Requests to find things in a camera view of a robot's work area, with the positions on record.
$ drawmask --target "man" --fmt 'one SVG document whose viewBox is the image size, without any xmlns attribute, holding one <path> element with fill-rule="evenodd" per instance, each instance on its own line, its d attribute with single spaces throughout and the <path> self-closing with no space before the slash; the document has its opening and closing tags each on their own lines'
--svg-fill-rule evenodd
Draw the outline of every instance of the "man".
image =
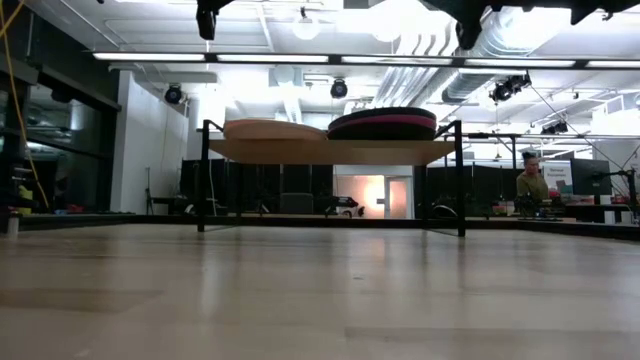
<svg viewBox="0 0 640 360">
<path fill-rule="evenodd" d="M 534 201 L 541 202 L 549 198 L 549 187 L 540 173 L 538 158 L 531 153 L 523 153 L 524 172 L 516 179 L 518 196 L 531 195 Z"/>
</svg>

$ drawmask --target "wooden floor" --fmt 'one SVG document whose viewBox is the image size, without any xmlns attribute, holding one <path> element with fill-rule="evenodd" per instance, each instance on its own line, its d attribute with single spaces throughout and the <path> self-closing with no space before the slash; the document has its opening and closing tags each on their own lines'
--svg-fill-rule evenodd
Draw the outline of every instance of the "wooden floor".
<svg viewBox="0 0 640 360">
<path fill-rule="evenodd" d="M 638 354 L 640 247 L 628 243 L 174 225 L 0 243 L 3 360 Z"/>
</svg>

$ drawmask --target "pink stripe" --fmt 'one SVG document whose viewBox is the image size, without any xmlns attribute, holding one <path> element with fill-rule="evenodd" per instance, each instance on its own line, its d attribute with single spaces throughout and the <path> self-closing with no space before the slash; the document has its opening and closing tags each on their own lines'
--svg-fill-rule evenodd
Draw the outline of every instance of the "pink stripe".
<svg viewBox="0 0 640 360">
<path fill-rule="evenodd" d="M 416 115 L 380 115 L 380 116 L 368 116 L 362 119 L 355 119 L 347 121 L 344 124 L 340 124 L 335 127 L 330 127 L 329 131 L 341 129 L 346 126 L 359 125 L 359 124 L 379 124 L 379 123 L 397 123 L 397 124 L 413 124 L 424 127 L 436 129 L 436 121 L 424 116 Z"/>
</svg>

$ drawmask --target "monitor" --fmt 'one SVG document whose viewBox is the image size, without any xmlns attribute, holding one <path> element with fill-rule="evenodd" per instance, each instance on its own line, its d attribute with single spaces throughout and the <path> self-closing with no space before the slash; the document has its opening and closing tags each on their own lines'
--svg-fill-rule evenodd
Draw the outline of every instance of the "monitor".
<svg viewBox="0 0 640 360">
<path fill-rule="evenodd" d="M 574 195 L 611 195 L 609 162 L 605 160 L 571 159 Z"/>
</svg>

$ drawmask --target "yellow cable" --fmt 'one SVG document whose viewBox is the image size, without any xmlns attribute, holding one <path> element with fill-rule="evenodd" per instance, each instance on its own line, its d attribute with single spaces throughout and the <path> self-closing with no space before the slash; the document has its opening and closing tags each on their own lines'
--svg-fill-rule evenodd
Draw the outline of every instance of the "yellow cable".
<svg viewBox="0 0 640 360">
<path fill-rule="evenodd" d="M 9 20 L 4 21 L 4 3 L 3 0 L 0 0 L 0 21 L 2 21 L 2 30 L 0 30 L 0 36 L 4 36 L 13 19 L 16 18 L 18 12 L 24 6 L 24 0 L 20 1 L 16 10 L 11 14 Z M 24 140 L 25 152 L 27 153 L 27 158 L 29 158 L 29 164 L 31 164 L 31 170 L 33 171 L 33 177 L 36 180 L 36 184 L 38 185 L 38 189 L 40 189 L 40 194 L 42 194 L 42 199 L 44 199 L 44 204 L 49 209 L 49 201 L 47 200 L 47 195 L 44 193 L 44 189 L 42 185 L 40 185 L 40 179 L 38 178 L 38 172 L 36 171 L 36 166 L 33 164 L 33 157 L 31 156 L 31 150 L 29 150 L 29 146 L 27 146 L 27 129 L 24 126 L 24 120 L 22 119 L 22 111 L 20 109 L 20 101 L 18 100 L 18 92 L 16 91 L 16 81 L 13 77 L 13 65 L 11 63 L 11 54 L 9 53 L 9 37 L 4 36 L 4 48 L 5 55 L 7 56 L 7 67 L 9 68 L 9 81 L 11 82 L 11 91 L 13 92 L 13 102 L 16 106 L 16 113 L 18 114 L 18 120 L 20 122 L 20 130 L 22 133 L 22 139 Z"/>
</svg>

